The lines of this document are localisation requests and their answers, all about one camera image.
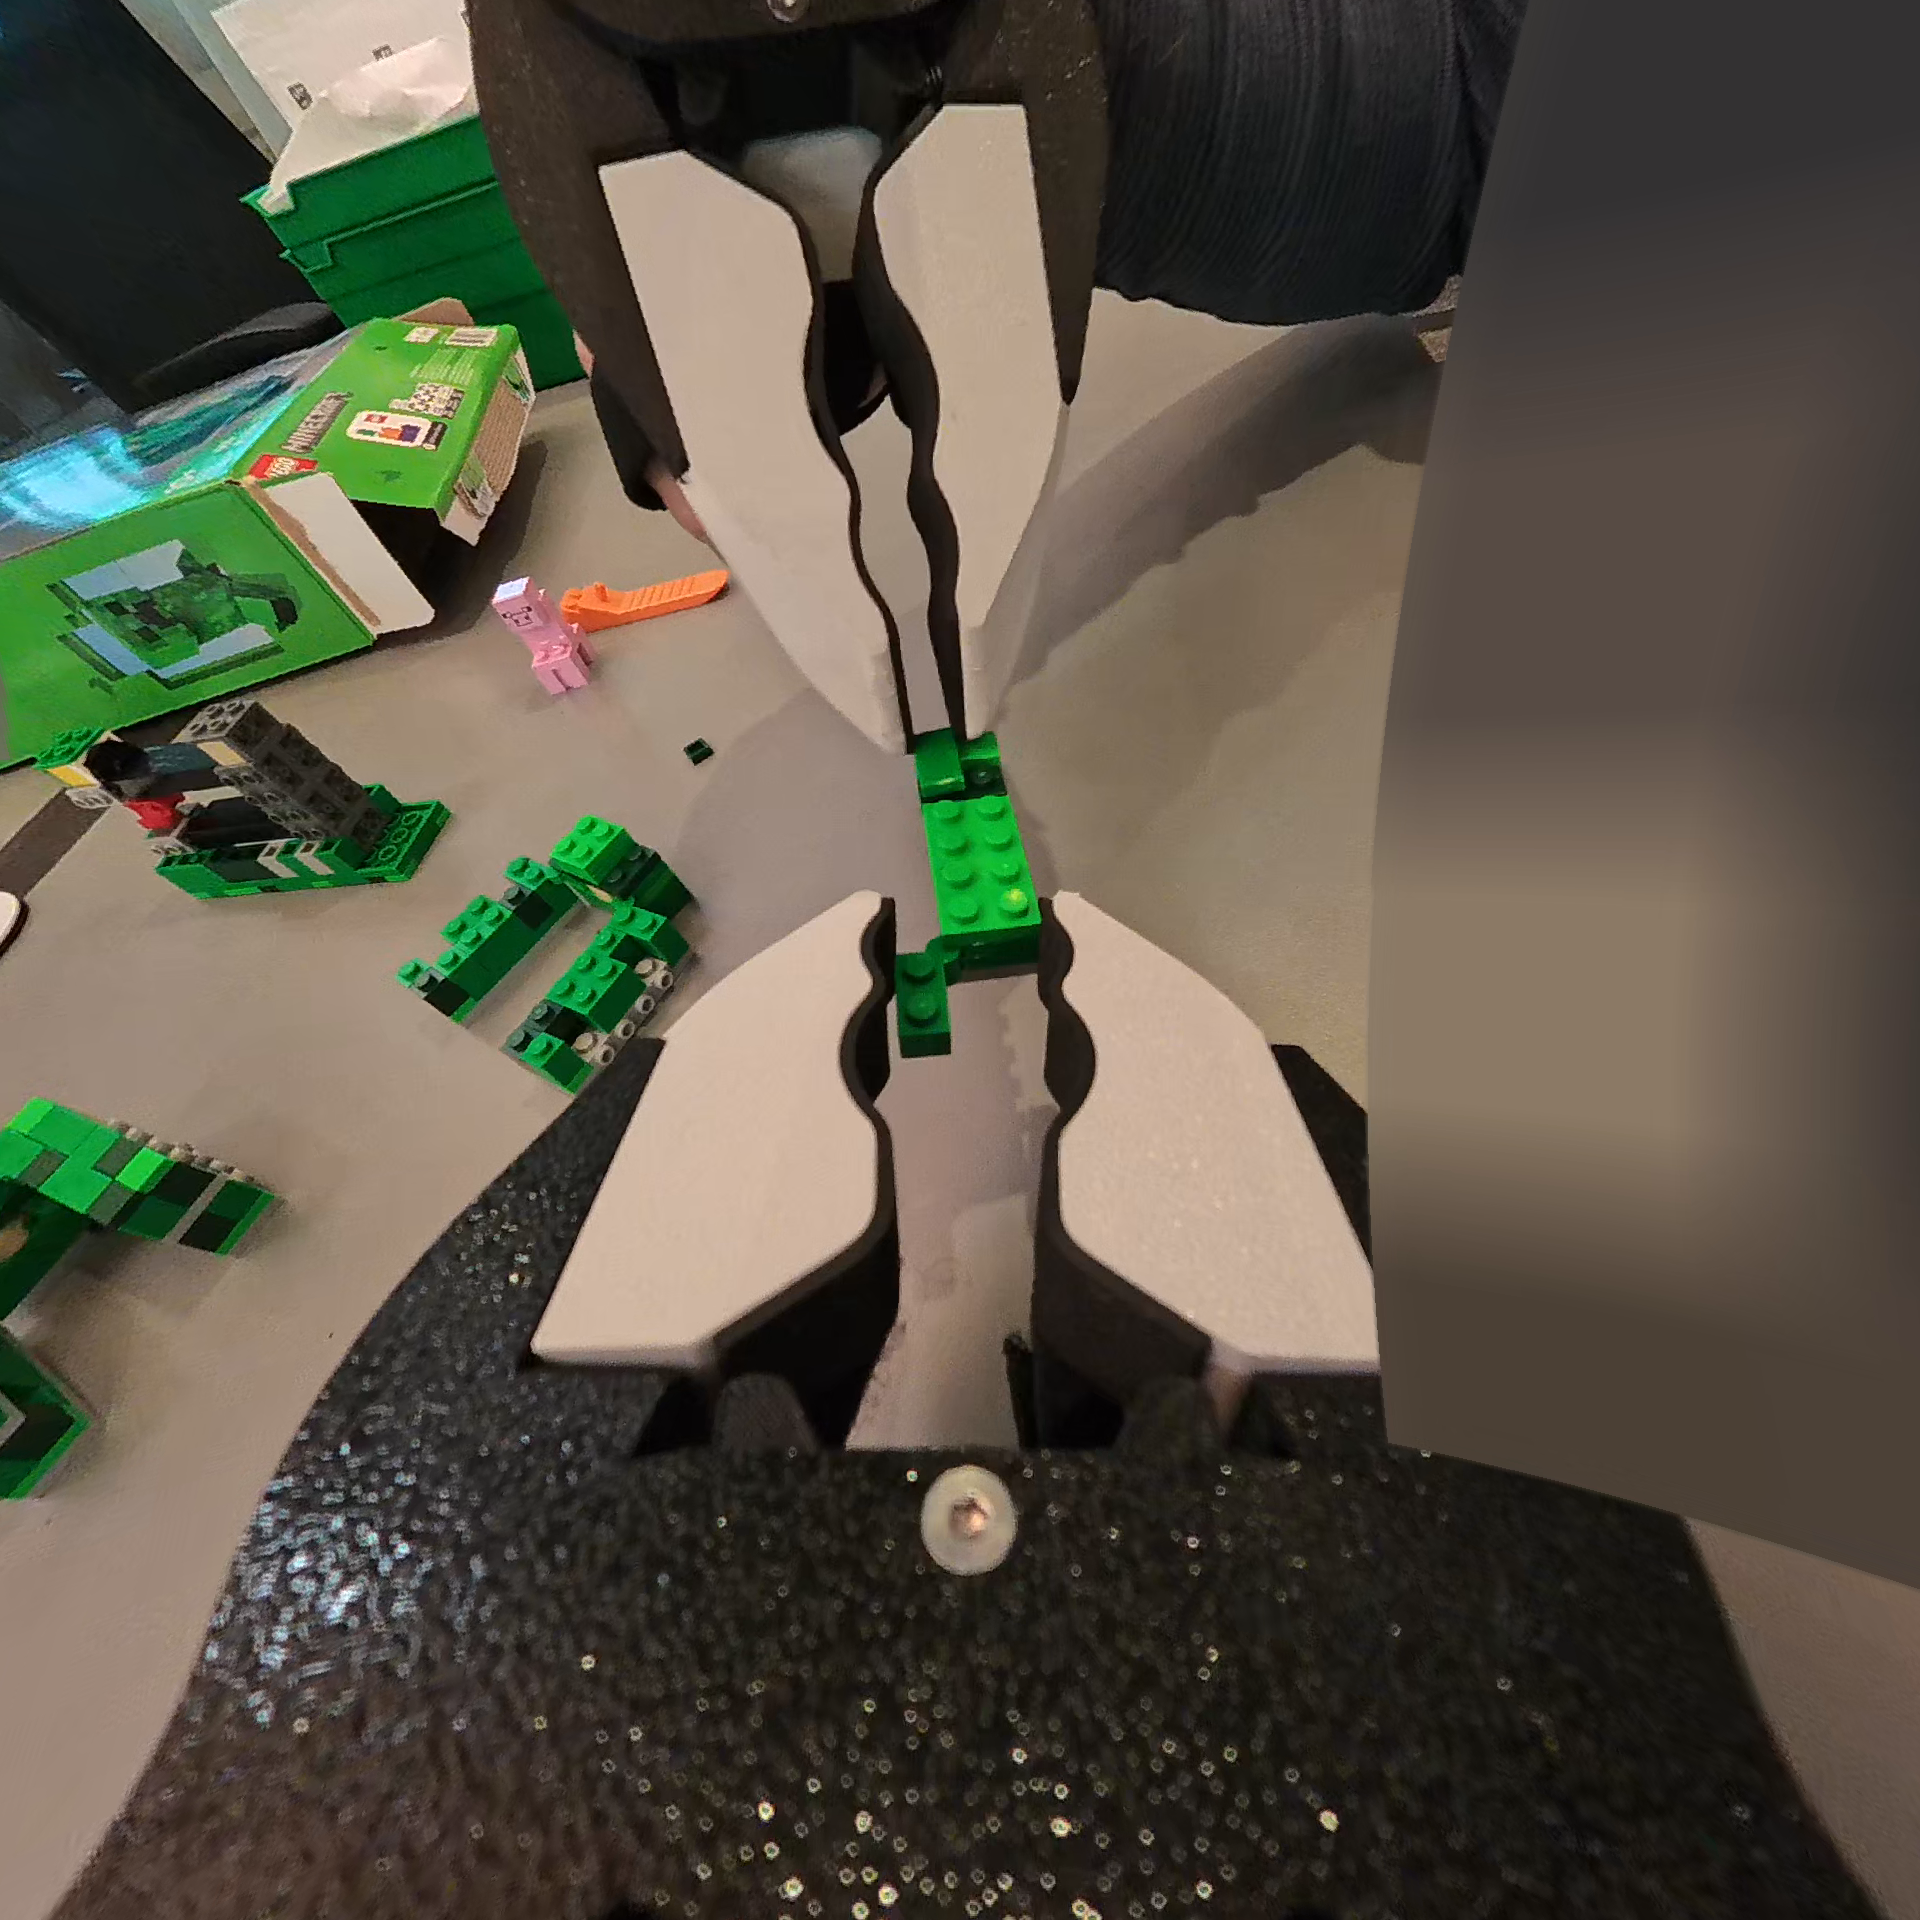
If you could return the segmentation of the green and grey brick assembly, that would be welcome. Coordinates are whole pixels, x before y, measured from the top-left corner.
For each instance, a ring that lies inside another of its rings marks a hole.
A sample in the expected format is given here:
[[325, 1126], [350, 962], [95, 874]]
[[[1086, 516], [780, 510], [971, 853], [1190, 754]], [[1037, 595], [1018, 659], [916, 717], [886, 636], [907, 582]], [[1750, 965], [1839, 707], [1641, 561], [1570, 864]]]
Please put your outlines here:
[[916, 793], [936, 934], [895, 959], [895, 1023], [904, 1059], [950, 1051], [950, 990], [1034, 969], [1042, 905], [994, 732], [915, 738]]

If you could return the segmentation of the pink brick pig figure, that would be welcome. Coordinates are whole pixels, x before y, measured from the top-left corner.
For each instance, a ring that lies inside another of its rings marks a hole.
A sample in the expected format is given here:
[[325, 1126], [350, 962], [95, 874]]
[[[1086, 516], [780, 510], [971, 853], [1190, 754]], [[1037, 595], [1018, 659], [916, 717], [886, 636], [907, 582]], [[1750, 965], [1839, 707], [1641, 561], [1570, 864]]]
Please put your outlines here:
[[589, 689], [595, 665], [589, 636], [532, 579], [500, 582], [493, 613], [526, 647], [532, 673], [548, 694], [562, 699]]

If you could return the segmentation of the crumpled white paper sheets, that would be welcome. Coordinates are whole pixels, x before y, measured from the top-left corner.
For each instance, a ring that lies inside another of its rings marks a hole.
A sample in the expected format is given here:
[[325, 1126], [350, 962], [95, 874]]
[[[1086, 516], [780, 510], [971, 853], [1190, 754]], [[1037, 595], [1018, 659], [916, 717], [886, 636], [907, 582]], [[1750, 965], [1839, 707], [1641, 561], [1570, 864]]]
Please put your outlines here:
[[301, 98], [262, 197], [273, 213], [302, 181], [476, 116], [469, 4], [302, 4], [289, 35], [282, 79]]

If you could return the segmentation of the person's right hand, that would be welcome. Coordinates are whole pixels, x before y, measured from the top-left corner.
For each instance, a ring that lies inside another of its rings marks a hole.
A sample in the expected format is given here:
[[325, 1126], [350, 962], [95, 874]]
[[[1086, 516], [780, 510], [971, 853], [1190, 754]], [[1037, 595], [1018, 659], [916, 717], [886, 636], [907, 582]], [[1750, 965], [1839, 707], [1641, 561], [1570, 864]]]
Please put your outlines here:
[[634, 502], [646, 513], [661, 513], [670, 516], [677, 527], [685, 531], [687, 536], [702, 543], [710, 551], [718, 552], [702, 516], [695, 510], [692, 500], [687, 495], [683, 482], [673, 476], [666, 466], [659, 460], [651, 460], [645, 468], [642, 481], [636, 485]]

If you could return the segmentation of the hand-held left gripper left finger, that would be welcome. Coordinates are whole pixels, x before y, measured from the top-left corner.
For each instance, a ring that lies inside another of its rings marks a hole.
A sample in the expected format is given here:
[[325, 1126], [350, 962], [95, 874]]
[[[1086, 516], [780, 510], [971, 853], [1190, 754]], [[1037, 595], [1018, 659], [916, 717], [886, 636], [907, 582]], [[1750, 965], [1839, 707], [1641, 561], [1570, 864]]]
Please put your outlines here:
[[716, 1394], [780, 1381], [843, 1449], [900, 1314], [897, 905], [854, 891], [659, 1044], [532, 1335], [534, 1362]]

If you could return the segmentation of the green checkered brick assembly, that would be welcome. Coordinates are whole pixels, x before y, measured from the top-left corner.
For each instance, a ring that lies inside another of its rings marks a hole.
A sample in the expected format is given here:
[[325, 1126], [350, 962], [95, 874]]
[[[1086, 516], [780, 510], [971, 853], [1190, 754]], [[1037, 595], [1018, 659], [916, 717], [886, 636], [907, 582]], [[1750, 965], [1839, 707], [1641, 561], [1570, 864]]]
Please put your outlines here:
[[230, 1257], [277, 1206], [273, 1188], [188, 1144], [29, 1101], [2, 1126], [2, 1314], [91, 1237]]

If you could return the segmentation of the green toy set box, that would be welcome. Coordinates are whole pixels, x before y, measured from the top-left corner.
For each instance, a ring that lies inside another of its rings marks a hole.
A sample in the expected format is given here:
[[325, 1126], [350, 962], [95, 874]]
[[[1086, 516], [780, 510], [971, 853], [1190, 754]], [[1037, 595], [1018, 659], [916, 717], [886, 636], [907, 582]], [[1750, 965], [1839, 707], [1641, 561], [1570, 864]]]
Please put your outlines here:
[[537, 400], [517, 327], [372, 319], [2, 468], [2, 760], [431, 625]]

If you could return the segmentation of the green u-shaped brick assembly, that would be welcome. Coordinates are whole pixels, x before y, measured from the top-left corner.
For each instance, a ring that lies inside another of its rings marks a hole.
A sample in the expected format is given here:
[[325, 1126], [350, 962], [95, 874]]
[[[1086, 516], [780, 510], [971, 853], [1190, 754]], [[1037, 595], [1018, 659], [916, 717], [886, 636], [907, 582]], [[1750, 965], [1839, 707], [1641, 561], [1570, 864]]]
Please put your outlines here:
[[548, 1086], [583, 1093], [661, 1015], [695, 959], [680, 925], [699, 900], [662, 853], [602, 814], [581, 817], [540, 859], [517, 859], [498, 895], [469, 900], [441, 951], [396, 982], [465, 1027], [578, 914], [595, 932], [517, 1023], [504, 1052]]

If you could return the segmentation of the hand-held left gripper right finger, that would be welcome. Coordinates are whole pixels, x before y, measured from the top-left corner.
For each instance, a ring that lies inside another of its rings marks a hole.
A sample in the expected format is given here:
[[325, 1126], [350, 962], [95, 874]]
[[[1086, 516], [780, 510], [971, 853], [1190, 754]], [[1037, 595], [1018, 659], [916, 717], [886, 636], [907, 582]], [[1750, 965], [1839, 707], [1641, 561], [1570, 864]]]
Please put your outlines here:
[[1037, 986], [1032, 1443], [1111, 1446], [1163, 1388], [1224, 1438], [1274, 1382], [1378, 1393], [1365, 1109], [1078, 893], [1042, 906]]

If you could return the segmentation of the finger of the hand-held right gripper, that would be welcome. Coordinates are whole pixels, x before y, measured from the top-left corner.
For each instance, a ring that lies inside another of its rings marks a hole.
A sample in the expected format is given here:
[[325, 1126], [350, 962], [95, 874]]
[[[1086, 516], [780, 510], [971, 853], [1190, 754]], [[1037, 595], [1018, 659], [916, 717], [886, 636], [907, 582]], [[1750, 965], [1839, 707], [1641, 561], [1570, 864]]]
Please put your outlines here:
[[860, 546], [860, 497], [822, 389], [822, 283], [805, 218], [687, 151], [598, 184], [708, 543], [808, 686], [907, 748], [900, 636]]
[[1068, 420], [1024, 108], [929, 108], [883, 155], [859, 209], [859, 297], [910, 436], [939, 719], [973, 740], [1021, 659]]

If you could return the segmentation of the person's right forearm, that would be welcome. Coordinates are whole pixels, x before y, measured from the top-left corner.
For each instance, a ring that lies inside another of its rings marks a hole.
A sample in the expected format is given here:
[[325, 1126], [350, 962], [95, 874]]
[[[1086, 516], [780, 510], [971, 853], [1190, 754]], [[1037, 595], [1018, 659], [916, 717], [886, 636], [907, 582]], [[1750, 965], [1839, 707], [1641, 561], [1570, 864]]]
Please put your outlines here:
[[1467, 271], [1525, 2], [1096, 2], [1096, 284], [1229, 324], [1412, 316]]

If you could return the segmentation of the orange brick separator tool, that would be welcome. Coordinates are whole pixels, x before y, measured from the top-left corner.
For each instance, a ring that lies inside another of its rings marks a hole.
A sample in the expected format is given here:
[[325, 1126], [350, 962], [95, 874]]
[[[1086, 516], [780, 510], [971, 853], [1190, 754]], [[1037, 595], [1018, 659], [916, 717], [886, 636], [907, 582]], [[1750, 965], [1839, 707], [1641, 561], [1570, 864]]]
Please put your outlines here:
[[593, 582], [566, 588], [561, 598], [561, 613], [577, 630], [601, 635], [702, 610], [718, 602], [730, 584], [732, 576], [725, 568], [708, 568], [642, 588], [612, 588], [604, 582]]

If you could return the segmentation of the black office chair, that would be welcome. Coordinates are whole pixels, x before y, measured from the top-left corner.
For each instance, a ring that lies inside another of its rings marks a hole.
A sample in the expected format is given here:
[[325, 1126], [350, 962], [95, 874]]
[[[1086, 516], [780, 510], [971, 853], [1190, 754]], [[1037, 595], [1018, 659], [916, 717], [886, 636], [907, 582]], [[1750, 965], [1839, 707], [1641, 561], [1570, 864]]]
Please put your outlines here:
[[258, 148], [124, 4], [2, 7], [4, 316], [128, 415], [342, 332]]

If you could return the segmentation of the green stacked storage bins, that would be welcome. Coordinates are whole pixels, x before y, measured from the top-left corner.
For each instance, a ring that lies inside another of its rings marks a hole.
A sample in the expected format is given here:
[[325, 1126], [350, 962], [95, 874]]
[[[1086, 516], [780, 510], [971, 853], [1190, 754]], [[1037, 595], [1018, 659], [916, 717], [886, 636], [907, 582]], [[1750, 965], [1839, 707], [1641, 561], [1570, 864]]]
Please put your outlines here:
[[245, 202], [342, 324], [459, 300], [476, 324], [518, 331], [534, 386], [585, 377], [564, 312], [526, 251], [479, 116], [401, 141]]

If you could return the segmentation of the green dark striped brick assembly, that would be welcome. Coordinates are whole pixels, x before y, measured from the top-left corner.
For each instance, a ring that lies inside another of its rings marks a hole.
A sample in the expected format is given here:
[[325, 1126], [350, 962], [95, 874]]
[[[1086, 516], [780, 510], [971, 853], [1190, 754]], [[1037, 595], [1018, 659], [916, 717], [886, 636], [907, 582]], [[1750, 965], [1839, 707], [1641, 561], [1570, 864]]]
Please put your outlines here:
[[93, 1415], [59, 1375], [2, 1332], [2, 1501], [37, 1497], [93, 1428]]

